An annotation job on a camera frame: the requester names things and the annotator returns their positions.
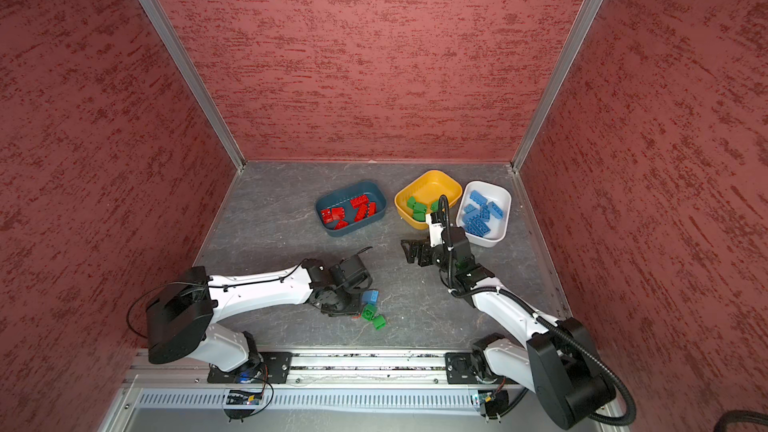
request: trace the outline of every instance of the blue bin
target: blue bin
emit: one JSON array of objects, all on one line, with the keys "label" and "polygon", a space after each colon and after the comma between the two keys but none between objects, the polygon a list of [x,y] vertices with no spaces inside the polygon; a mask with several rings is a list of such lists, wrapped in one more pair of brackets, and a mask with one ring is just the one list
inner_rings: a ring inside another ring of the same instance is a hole
[{"label": "blue bin", "polygon": [[[366,217],[359,222],[355,222],[355,214],[357,209],[352,207],[350,200],[358,196],[368,196],[370,202],[376,203],[376,213],[370,217]],[[322,223],[322,216],[320,211],[325,208],[344,207],[344,220],[349,223],[348,226],[340,228],[339,230],[333,230],[336,224],[339,222],[334,220],[327,224]],[[386,198],[382,190],[371,182],[370,180],[363,180],[357,184],[353,184],[349,187],[340,188],[328,194],[327,196],[320,197],[315,203],[315,212],[317,218],[320,220],[320,224],[325,228],[328,235],[331,237],[341,237],[343,235],[350,234],[358,228],[373,224],[377,220],[384,217],[384,211],[386,210]]]}]

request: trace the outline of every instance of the work surface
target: work surface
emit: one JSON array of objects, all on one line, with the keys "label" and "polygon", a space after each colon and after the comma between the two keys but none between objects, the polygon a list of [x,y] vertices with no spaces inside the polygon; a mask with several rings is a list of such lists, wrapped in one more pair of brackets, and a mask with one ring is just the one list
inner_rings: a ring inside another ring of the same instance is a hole
[{"label": "work surface", "polygon": [[[326,317],[308,304],[246,312],[222,324],[251,332],[258,344],[275,346],[468,348],[493,332],[508,335],[494,319],[451,297],[440,283],[437,267],[406,262],[400,240],[427,238],[428,233],[400,218],[394,197],[433,168],[443,170],[462,187],[482,180],[512,193],[509,168],[504,165],[249,163],[197,264],[204,265],[208,274],[255,274],[288,268],[303,258],[331,265],[372,245],[361,258],[373,276],[372,288],[379,290],[379,313],[387,325],[377,331],[361,318]],[[315,213],[315,201],[365,179],[384,192],[385,217],[332,238]],[[554,310],[514,198],[506,238],[494,248],[473,245],[472,250],[477,262],[510,290],[537,308]]]}]

